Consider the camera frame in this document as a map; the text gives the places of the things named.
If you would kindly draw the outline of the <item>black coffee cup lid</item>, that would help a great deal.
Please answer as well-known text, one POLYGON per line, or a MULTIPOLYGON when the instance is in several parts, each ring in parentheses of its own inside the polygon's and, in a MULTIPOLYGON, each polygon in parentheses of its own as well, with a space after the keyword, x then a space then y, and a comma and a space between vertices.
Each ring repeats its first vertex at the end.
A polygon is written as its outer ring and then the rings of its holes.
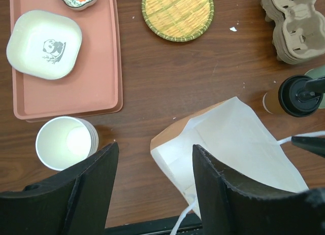
POLYGON ((306 117, 319 107, 324 94, 324 77, 306 75, 287 78, 279 87, 278 100, 282 109, 294 117, 306 117))

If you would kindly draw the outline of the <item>brown paper coffee cup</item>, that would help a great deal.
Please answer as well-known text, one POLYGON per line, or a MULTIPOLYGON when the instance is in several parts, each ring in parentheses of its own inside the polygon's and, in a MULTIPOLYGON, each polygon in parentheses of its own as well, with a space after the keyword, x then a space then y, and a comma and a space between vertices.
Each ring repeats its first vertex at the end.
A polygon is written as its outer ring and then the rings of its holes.
POLYGON ((279 102, 278 88, 273 88, 265 93, 262 103, 264 109, 271 114, 285 114, 285 110, 282 108, 279 102))

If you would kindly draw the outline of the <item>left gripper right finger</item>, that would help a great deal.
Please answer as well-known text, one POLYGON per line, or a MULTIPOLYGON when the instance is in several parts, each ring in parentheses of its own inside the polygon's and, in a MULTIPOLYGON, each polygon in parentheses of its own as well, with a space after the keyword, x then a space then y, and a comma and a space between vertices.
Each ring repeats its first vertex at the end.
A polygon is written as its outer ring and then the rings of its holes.
POLYGON ((273 188, 200 145, 193 145, 192 160, 204 234, 324 234, 324 188, 273 188))

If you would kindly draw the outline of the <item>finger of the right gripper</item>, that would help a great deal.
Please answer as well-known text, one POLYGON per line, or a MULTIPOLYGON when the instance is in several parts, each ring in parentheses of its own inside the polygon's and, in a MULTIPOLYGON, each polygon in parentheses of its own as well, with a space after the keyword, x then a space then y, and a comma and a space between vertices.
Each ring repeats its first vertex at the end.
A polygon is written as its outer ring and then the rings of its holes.
POLYGON ((324 138, 295 136, 291 138, 291 143, 296 147, 309 151, 323 158, 325 157, 324 138))
POLYGON ((298 98, 317 98, 324 94, 324 77, 306 81, 299 91, 298 98))

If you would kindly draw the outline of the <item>brown paper bag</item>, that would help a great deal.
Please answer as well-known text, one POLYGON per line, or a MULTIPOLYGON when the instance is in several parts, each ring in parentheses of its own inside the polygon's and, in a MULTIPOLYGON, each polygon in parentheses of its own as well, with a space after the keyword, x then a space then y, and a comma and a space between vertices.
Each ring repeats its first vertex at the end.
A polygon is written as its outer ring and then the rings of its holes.
POLYGON ((248 105, 233 97, 170 125, 150 143, 153 159, 200 219, 193 145, 262 184, 293 193, 308 190, 282 143, 248 105))

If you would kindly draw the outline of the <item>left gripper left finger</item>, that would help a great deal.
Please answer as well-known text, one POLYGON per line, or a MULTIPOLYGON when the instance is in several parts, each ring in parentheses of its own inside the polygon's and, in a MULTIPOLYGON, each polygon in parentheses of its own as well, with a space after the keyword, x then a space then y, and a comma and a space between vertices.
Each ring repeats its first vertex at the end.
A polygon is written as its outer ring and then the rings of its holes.
POLYGON ((1 234, 104 234, 119 147, 100 151, 22 191, 1 193, 1 234))

